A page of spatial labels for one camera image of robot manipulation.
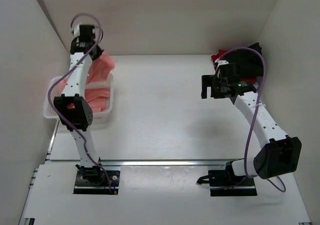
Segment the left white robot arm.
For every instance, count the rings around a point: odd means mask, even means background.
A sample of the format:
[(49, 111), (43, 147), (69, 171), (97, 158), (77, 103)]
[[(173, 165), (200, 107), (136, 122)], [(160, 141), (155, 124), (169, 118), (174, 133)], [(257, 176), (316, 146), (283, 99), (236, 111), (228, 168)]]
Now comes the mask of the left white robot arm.
[(93, 61), (102, 54), (96, 29), (94, 25), (78, 24), (71, 30), (74, 38), (70, 45), (70, 67), (64, 75), (64, 89), (53, 99), (53, 108), (76, 144), (80, 157), (80, 163), (76, 167), (80, 177), (93, 186), (109, 186), (110, 177), (95, 151), (90, 131), (94, 113), (85, 100), (89, 69)]

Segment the pink t shirt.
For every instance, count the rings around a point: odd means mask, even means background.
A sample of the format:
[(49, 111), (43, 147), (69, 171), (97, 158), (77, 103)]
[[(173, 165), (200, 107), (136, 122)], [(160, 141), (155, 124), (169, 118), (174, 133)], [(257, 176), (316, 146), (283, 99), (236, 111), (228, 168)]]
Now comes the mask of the pink t shirt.
[(106, 118), (113, 106), (114, 60), (103, 51), (92, 59), (90, 55), (76, 52), (70, 56), (72, 73), (57, 85), (62, 95), (73, 96), (77, 92), (92, 109), (95, 118)]

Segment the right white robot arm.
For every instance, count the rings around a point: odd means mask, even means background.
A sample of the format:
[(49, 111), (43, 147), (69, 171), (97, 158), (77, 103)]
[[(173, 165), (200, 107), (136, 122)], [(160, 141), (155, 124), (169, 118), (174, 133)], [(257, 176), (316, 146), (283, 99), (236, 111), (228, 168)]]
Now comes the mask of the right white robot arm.
[(243, 159), (227, 165), (224, 180), (236, 185), (242, 177), (263, 180), (293, 173), (298, 168), (302, 143), (298, 137), (285, 132), (261, 102), (254, 84), (242, 79), (234, 63), (218, 65), (215, 74), (202, 75), (201, 98), (230, 99), (250, 124), (249, 134), (255, 135), (260, 151), (249, 157), (245, 148)]

